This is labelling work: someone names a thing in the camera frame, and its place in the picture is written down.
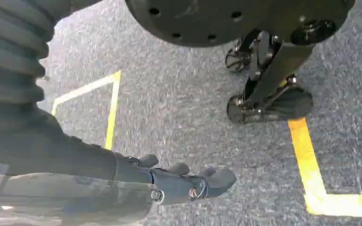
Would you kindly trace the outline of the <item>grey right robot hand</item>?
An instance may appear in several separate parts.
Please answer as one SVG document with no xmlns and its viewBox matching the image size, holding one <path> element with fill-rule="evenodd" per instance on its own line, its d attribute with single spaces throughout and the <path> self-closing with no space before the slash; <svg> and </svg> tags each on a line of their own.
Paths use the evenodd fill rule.
<svg viewBox="0 0 362 226">
<path fill-rule="evenodd" d="M 157 167 L 66 135 L 35 104 L 0 103 L 0 226 L 113 226 L 160 205 L 216 198 L 236 182 L 228 168 L 196 175 Z"/>
</svg>

